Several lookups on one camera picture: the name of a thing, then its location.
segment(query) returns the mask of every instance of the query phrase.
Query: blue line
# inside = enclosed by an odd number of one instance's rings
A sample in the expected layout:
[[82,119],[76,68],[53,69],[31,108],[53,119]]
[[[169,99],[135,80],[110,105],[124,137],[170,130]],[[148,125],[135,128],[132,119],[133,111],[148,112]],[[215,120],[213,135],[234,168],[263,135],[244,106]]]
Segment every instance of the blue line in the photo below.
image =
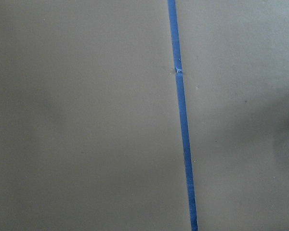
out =
[[179,42],[179,30],[178,30],[175,0],[168,0],[168,10],[169,10],[169,20],[170,20],[170,29],[171,29],[173,62],[174,62],[174,68],[176,71],[175,80],[177,84],[181,133],[182,133],[183,150],[184,150],[184,162],[185,162],[185,173],[186,173],[186,183],[187,183],[187,193],[188,193],[188,203],[189,203],[189,214],[191,218],[192,231],[197,231],[198,224],[197,224],[197,211],[196,211],[196,201],[195,201],[195,189],[194,189],[193,169],[192,169],[192,161],[191,161],[191,149],[190,149],[189,135],[188,135],[187,113],[186,113],[186,105],[185,105],[184,82],[183,82],[183,72],[182,72],[182,63],[181,63],[180,42]]

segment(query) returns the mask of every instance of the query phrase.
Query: blue stripe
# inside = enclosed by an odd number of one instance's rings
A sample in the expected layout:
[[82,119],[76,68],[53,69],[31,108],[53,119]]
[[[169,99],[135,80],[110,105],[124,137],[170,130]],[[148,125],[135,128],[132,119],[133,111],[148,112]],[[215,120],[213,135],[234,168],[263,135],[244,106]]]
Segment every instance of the blue stripe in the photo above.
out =
[[175,80],[177,84],[181,133],[182,133],[183,150],[184,150],[184,162],[185,162],[186,183],[187,183],[187,193],[188,193],[188,202],[189,202],[189,214],[191,218],[192,231],[197,231],[198,224],[197,224],[197,212],[196,212],[196,201],[195,201],[195,189],[194,189],[193,169],[192,169],[192,161],[191,161],[191,149],[190,149],[189,135],[188,135],[184,82],[183,82],[183,72],[182,72],[182,63],[181,63],[180,42],[179,42],[179,30],[178,30],[175,0],[168,0],[168,10],[169,10],[169,20],[170,20],[170,29],[171,29],[173,62],[174,62],[174,69],[176,71]]

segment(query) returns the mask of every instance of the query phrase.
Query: gray surface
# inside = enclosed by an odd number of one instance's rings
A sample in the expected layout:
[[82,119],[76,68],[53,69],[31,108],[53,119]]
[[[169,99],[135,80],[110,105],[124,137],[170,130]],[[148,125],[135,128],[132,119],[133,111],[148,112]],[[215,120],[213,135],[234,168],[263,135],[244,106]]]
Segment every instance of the gray surface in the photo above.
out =
[[190,230],[166,1],[0,0],[0,231]]
[[289,230],[289,1],[177,10],[200,231]]

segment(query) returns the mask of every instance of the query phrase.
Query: blue tape strip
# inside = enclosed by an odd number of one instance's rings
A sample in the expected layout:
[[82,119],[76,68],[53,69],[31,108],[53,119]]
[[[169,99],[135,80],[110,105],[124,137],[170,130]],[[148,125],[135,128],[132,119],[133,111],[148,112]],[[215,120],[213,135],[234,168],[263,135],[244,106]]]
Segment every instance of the blue tape strip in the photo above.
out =
[[183,82],[181,52],[180,52],[180,42],[179,42],[179,30],[178,30],[175,0],[168,0],[168,10],[169,10],[169,20],[170,20],[170,29],[171,29],[173,62],[174,62],[174,68],[176,71],[175,79],[176,79],[176,84],[177,84],[181,133],[182,133],[183,150],[184,150],[184,162],[185,162],[186,183],[187,183],[187,193],[188,193],[188,202],[189,202],[189,214],[191,218],[192,231],[197,231],[198,224],[197,224],[197,211],[196,211],[196,201],[195,201],[195,189],[194,189],[193,169],[192,169],[192,161],[191,161],[191,149],[190,149],[190,144],[189,144],[187,113],[186,113],[185,94],[184,94],[184,82]]

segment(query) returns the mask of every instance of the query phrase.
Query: blue tape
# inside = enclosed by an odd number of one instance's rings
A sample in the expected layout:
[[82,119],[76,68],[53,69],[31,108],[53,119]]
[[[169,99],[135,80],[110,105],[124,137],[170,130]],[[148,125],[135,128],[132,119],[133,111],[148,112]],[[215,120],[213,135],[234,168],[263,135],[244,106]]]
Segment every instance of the blue tape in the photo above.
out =
[[174,62],[174,69],[176,71],[175,80],[177,84],[181,133],[182,133],[182,141],[183,141],[189,214],[191,218],[192,231],[197,231],[198,223],[197,223],[197,211],[196,211],[196,201],[195,201],[195,189],[194,189],[193,169],[192,169],[192,161],[191,161],[191,149],[190,149],[190,144],[189,144],[187,113],[186,113],[185,94],[184,94],[184,82],[183,82],[183,72],[182,72],[182,63],[181,63],[180,41],[179,41],[179,30],[178,30],[175,0],[168,0],[168,10],[169,10],[169,20],[170,20],[170,29],[171,29],[173,62]]

